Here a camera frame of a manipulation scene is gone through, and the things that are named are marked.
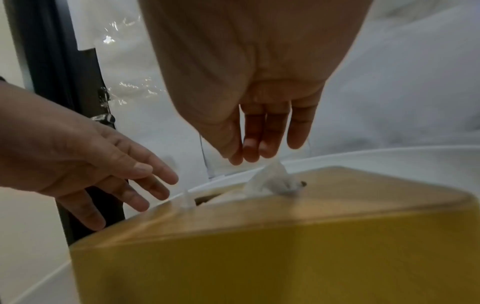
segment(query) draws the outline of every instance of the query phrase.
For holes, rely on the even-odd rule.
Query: skin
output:
[[[308,137],[371,0],[140,0],[171,99],[232,164]],[[245,137],[239,115],[245,113]]]
[[[105,220],[85,188],[96,186],[145,211],[130,179],[160,200],[178,181],[158,157],[116,130],[0,82],[0,186],[54,197],[86,227]]]

